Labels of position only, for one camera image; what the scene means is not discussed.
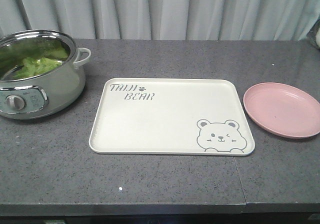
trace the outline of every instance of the cream tray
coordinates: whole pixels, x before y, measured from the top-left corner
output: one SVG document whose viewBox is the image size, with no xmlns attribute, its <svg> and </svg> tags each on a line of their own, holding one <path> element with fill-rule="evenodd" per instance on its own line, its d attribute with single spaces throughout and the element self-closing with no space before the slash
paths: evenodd
<svg viewBox="0 0 320 224">
<path fill-rule="evenodd" d="M 104 86 L 89 145 L 105 154 L 245 156 L 255 141 L 229 81 L 114 78 Z"/>
</svg>

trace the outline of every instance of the bear face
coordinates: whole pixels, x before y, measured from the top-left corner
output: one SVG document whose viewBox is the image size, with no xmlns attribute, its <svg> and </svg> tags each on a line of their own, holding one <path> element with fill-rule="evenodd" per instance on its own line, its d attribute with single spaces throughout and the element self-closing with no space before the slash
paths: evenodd
<svg viewBox="0 0 320 224">
<path fill-rule="evenodd" d="M 206 119 L 197 122 L 200 128 L 196 141 L 205 152 L 243 153 L 247 140 L 239 132 L 239 124 L 234 120 L 211 123 Z"/>
</svg>

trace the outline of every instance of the pink plate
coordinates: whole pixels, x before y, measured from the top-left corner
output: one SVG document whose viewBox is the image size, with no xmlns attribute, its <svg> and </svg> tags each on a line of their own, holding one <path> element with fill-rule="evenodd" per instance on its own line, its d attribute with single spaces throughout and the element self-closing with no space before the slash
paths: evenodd
<svg viewBox="0 0 320 224">
<path fill-rule="evenodd" d="M 243 104 L 256 124 L 278 136 L 301 139 L 320 133 L 320 103 L 293 86 L 256 84 L 245 92 Z"/>
</svg>

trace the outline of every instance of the white curtain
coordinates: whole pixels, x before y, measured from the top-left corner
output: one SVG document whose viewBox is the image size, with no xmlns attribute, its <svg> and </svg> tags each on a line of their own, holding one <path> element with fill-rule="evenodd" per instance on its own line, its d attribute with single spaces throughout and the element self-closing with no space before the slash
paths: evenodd
<svg viewBox="0 0 320 224">
<path fill-rule="evenodd" d="M 29 29 L 73 38 L 300 40 L 320 0 L 0 0 L 0 37 Z"/>
</svg>

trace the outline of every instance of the white handle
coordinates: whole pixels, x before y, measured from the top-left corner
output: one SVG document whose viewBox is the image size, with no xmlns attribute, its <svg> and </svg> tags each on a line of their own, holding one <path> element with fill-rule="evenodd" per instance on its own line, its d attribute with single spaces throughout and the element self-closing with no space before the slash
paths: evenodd
<svg viewBox="0 0 320 224">
<path fill-rule="evenodd" d="M 318 47 L 320 48 L 320 26 L 319 26 L 319 30 L 315 35 L 315 43 L 318 45 Z"/>
<path fill-rule="evenodd" d="M 84 59 L 80 59 L 82 57 L 83 53 L 87 53 L 88 56 L 86 56 Z M 74 68 L 77 69 L 77 68 L 81 67 L 82 65 L 86 64 L 89 61 L 90 57 L 91 57 L 91 51 L 88 48 L 79 47 L 78 53 L 77 53 L 75 61 L 73 63 Z"/>
</svg>

